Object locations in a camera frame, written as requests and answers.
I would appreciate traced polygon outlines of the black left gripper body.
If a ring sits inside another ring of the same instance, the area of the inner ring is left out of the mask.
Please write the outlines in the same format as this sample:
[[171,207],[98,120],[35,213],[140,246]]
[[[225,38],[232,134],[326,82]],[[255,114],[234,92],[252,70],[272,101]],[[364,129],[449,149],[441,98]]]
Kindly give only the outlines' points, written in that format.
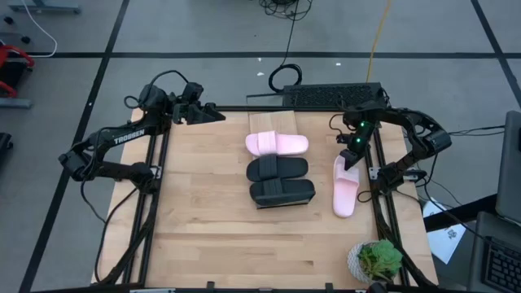
[[201,102],[175,103],[172,106],[172,121],[175,125],[202,124],[204,122]]

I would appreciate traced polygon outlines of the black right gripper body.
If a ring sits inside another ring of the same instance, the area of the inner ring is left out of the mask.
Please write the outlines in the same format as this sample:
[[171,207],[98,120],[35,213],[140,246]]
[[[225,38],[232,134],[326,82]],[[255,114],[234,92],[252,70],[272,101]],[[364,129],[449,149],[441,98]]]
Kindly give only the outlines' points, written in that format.
[[336,137],[337,143],[345,144],[347,149],[354,154],[363,154],[373,135],[375,125],[369,121],[361,120],[352,125],[351,133],[341,133]]

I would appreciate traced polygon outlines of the pink slide sandal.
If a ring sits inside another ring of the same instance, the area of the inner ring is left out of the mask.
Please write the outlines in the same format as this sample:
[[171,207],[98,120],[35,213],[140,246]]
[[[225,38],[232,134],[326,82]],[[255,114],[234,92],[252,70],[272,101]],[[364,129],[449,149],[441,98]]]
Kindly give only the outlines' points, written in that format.
[[304,135],[281,134],[274,130],[248,134],[245,144],[254,156],[301,155],[309,148],[309,140]]
[[344,169],[345,158],[338,155],[334,162],[333,172],[333,212],[341,218],[353,214],[360,185],[360,171],[357,167]]

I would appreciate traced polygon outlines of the black slide sandal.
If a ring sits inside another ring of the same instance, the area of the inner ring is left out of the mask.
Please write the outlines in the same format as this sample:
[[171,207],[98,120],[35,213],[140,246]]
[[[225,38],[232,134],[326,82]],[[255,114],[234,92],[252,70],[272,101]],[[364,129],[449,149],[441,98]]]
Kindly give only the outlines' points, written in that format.
[[304,158],[263,155],[247,166],[246,177],[253,182],[275,178],[288,179],[303,177],[308,170],[309,164]]
[[261,209],[307,204],[316,191],[308,179],[274,178],[252,183],[249,193],[257,208]]

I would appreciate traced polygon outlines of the black perforated computer case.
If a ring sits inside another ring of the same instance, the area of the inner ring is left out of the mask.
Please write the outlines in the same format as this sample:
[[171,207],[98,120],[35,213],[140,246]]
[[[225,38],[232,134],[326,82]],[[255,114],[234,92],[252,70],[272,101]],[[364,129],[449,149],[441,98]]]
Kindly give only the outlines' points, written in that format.
[[379,82],[287,85],[282,96],[282,104],[286,107],[350,107],[368,101],[387,102],[386,92]]

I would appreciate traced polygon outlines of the green succulent in white pot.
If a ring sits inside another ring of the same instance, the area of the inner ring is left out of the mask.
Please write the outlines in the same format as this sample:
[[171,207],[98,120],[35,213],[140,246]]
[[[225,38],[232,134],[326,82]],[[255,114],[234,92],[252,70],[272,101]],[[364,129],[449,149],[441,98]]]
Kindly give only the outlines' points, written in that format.
[[362,283],[391,283],[402,267],[402,258],[402,253],[384,239],[353,246],[347,265],[351,275]]

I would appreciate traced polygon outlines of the black desk beam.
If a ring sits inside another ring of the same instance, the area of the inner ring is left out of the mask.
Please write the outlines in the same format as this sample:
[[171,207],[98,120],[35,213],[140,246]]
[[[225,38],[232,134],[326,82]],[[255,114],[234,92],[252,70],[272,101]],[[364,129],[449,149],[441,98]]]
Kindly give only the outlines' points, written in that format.
[[490,195],[457,208],[441,210],[441,212],[427,216],[423,222],[427,232],[442,230],[457,224],[463,225],[476,220],[480,212],[497,215],[496,203],[497,195]]

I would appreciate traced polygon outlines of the white paper sheet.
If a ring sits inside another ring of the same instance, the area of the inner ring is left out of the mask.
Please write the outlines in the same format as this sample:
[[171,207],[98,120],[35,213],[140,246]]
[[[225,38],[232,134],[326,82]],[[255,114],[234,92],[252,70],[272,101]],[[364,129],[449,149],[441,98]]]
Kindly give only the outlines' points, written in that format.
[[[427,201],[422,208],[422,215],[425,220],[429,216],[443,213],[442,210],[446,210],[443,205],[438,208],[432,202]],[[465,232],[466,228],[459,224],[427,232],[431,253],[445,265],[448,265]]]

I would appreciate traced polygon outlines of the grey monitor back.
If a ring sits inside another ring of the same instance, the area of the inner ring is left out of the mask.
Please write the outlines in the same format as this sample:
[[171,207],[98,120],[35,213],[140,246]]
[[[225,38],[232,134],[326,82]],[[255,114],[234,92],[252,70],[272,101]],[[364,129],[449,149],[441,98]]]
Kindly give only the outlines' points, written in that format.
[[521,112],[506,113],[496,211],[521,225]]

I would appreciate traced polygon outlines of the red and black cart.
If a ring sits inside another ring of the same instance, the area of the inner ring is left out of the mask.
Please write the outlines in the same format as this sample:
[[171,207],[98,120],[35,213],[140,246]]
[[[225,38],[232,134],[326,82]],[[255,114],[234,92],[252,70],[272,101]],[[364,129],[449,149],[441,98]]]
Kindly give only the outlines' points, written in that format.
[[0,108],[29,109],[33,103],[18,98],[17,85],[35,62],[26,52],[11,45],[0,45]]

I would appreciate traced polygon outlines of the black aluminium table frame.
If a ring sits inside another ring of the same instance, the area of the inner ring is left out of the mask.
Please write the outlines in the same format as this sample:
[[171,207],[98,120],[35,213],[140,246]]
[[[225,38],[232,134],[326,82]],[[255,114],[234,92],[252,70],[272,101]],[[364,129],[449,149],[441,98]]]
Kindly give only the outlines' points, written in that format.
[[89,292],[352,291],[361,283],[348,271],[348,251],[391,236],[401,240],[414,265],[413,271],[401,270],[397,281],[436,282],[411,183],[402,193],[359,203],[347,219],[332,212],[333,161],[341,151],[335,138],[344,126],[331,110],[293,111],[298,133],[310,142],[305,159],[313,200],[255,206],[245,176],[249,116],[283,111],[293,110],[223,107],[221,122],[177,125],[157,139],[127,143],[123,162],[152,162],[160,174],[158,189],[133,195],[130,182],[115,185],[115,214]]

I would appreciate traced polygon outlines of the wooden shelf with black frame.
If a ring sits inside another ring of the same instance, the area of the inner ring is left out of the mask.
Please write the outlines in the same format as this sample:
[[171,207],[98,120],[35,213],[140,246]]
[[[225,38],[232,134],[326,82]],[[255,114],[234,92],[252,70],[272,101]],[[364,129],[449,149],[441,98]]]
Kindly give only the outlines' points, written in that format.
[[[249,122],[250,122],[250,133],[249,134],[274,130],[274,131],[276,131],[278,133],[281,133],[281,134],[298,134],[298,135],[303,135],[303,134],[298,133],[298,131],[297,131],[296,115],[295,115],[295,113],[293,111],[252,114],[252,115],[249,116]],[[301,154],[301,155],[280,155],[280,156],[304,158],[303,155],[304,154]],[[255,159],[260,157],[260,156],[254,156],[254,155],[252,155],[252,156],[253,156],[253,160],[255,160]],[[304,175],[303,177],[288,178],[288,179],[289,180],[307,179],[306,178],[307,174]]]

